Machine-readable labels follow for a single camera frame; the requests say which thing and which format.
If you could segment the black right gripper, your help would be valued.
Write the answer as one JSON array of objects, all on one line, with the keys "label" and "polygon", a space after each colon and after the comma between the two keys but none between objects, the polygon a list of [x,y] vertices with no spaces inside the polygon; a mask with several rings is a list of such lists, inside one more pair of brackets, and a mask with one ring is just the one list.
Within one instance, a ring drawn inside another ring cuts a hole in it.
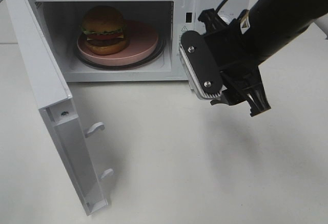
[{"label": "black right gripper", "polygon": [[239,21],[227,24],[213,8],[203,10],[198,21],[205,25],[204,39],[223,80],[222,100],[228,105],[247,101],[251,117],[271,109],[256,56],[241,42]]}]

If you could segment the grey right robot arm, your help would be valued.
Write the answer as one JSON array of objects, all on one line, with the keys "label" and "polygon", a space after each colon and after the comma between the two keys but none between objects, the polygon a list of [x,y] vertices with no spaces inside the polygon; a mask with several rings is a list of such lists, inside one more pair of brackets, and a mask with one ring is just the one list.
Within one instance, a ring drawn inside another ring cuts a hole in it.
[{"label": "grey right robot arm", "polygon": [[260,64],[326,14],[327,0],[258,0],[230,23],[214,9],[202,11],[198,19],[206,27],[204,39],[225,86],[211,104],[246,101],[252,116],[269,110]]}]

